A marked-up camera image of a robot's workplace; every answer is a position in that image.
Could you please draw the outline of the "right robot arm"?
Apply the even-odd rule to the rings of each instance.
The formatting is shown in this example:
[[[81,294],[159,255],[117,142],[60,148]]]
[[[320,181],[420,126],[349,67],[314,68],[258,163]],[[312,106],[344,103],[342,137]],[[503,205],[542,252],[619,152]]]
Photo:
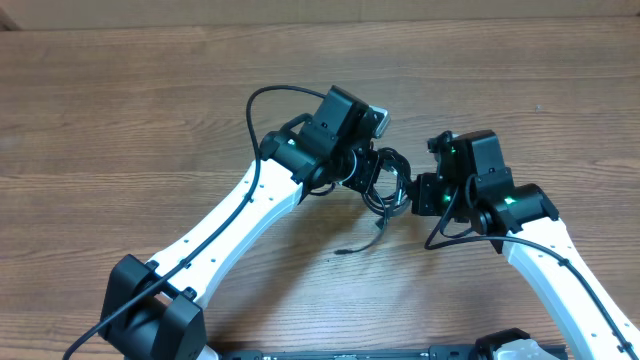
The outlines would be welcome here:
[[[533,289],[575,358],[638,358],[638,328],[582,259],[544,191],[515,185],[497,135],[445,131],[427,144],[437,167],[417,176],[410,196],[413,214],[438,220],[425,249],[491,243]]]

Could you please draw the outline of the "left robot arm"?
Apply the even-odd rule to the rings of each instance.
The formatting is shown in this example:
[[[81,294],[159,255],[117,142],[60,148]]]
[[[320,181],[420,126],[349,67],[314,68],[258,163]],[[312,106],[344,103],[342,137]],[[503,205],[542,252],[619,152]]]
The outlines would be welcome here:
[[[127,359],[216,359],[204,311],[255,241],[307,196],[336,184],[364,193],[376,169],[370,143],[390,121],[384,108],[333,86],[315,113],[253,139],[255,159],[194,228],[142,262],[112,269],[94,330]]]

